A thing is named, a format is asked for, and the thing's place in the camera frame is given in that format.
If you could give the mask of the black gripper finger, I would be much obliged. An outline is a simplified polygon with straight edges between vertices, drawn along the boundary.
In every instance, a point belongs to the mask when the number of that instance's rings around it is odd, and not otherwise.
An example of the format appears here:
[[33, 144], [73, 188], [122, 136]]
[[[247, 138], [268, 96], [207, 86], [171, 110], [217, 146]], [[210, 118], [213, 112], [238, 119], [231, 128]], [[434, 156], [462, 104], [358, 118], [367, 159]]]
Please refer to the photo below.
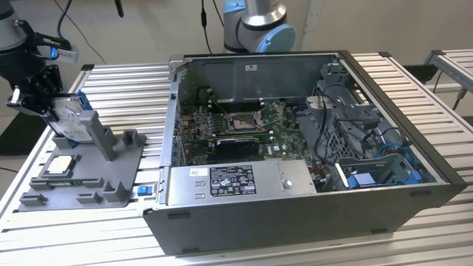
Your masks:
[[25, 92], [19, 86], [15, 86], [6, 105], [27, 115], [41, 116], [47, 121], [58, 122], [59, 116], [54, 110], [53, 99], [54, 94], [49, 91]]

